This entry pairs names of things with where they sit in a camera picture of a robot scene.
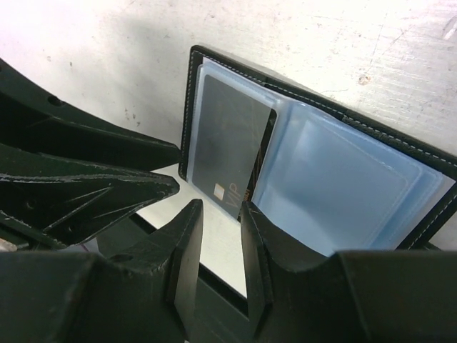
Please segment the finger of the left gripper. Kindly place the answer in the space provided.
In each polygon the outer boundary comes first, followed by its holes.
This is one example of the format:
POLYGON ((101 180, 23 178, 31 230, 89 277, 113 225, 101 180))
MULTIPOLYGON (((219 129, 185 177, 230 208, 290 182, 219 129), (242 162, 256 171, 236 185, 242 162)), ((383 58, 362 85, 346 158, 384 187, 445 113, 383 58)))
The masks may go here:
POLYGON ((63 249, 177 194, 173 177, 1 146, 1 228, 63 249))
POLYGON ((170 142, 87 113, 1 62, 1 143, 21 150, 139 171, 180 161, 170 142))

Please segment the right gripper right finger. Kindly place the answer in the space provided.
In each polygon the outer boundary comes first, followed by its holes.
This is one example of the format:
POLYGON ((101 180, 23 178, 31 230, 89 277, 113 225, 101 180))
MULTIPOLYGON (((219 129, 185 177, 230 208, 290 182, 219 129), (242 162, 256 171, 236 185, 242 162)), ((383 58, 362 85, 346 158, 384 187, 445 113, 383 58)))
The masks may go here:
POLYGON ((454 342, 456 254, 349 250, 326 257, 241 207, 255 342, 454 342))

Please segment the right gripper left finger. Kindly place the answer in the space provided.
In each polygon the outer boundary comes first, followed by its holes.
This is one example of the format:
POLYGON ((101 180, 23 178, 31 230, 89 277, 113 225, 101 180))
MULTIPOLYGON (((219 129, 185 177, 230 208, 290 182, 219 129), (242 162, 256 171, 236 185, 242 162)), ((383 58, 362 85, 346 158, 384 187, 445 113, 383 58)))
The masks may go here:
POLYGON ((1 254, 3 342, 187 342, 194 321, 203 202, 107 259, 1 254))

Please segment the black leather card holder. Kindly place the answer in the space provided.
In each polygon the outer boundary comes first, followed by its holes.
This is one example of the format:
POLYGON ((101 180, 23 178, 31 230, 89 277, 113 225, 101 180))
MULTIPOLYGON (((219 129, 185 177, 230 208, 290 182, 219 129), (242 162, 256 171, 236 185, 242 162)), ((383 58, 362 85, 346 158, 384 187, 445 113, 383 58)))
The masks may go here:
POLYGON ((190 50, 179 165, 193 187, 189 162, 207 74, 274 99, 276 118, 244 201, 314 251, 419 249, 456 217, 455 156, 199 45, 190 50))

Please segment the black VIP card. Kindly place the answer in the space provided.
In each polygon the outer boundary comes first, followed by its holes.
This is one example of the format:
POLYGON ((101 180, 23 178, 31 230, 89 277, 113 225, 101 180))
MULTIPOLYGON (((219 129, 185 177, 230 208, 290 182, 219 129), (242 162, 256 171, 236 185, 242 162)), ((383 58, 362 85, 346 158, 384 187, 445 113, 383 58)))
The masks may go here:
POLYGON ((196 107, 189 181, 238 219, 274 99, 262 91, 207 74, 196 107))

